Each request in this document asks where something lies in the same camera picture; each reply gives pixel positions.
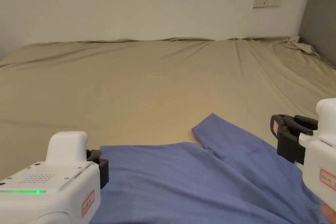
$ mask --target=black clamp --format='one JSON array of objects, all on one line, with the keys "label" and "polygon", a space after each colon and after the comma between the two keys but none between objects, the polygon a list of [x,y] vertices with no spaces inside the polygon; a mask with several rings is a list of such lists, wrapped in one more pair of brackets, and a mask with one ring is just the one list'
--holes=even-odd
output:
[{"label": "black clamp", "polygon": [[299,144],[301,133],[312,136],[317,130],[318,121],[309,117],[284,114],[272,115],[270,129],[278,139],[277,154],[291,163],[304,164],[306,148]]},{"label": "black clamp", "polygon": [[102,189],[109,182],[109,161],[101,158],[101,151],[99,150],[86,150],[86,160],[99,165],[100,188]]}]

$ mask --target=white plastic housing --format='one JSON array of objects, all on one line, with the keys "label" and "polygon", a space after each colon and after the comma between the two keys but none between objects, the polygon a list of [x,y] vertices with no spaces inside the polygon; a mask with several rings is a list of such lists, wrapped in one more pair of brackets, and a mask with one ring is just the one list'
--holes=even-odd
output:
[{"label": "white plastic housing", "polygon": [[100,205],[100,173],[86,161],[86,143],[84,132],[60,132],[51,138],[46,162],[0,181],[1,222],[89,223]]},{"label": "white plastic housing", "polygon": [[336,98],[321,100],[316,106],[318,130],[313,136],[300,134],[306,148],[303,171],[305,185],[336,210]]}]

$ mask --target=green led light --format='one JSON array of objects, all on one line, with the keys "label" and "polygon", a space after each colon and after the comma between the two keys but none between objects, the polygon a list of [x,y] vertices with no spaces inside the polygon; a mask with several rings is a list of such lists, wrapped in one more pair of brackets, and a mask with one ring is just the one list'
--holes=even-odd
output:
[{"label": "green led light", "polygon": [[34,190],[34,191],[17,191],[17,190],[0,190],[0,193],[34,193],[34,194],[40,194],[40,193],[46,193],[46,190]]}]

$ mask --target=white wall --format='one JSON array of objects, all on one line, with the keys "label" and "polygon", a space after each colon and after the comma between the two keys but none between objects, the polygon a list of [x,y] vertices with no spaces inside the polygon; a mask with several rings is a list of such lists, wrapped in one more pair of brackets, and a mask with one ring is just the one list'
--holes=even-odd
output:
[{"label": "white wall", "polygon": [[296,35],[306,0],[0,0],[0,57],[33,42]]}]

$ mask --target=mattress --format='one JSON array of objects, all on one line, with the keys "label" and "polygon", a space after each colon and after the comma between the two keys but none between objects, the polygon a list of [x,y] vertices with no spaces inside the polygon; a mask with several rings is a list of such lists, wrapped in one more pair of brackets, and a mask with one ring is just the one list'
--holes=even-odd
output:
[{"label": "mattress", "polygon": [[273,114],[317,118],[336,71],[290,38],[32,44],[0,61],[0,179],[45,159],[50,137],[101,145],[197,142],[211,113],[262,138]]}]

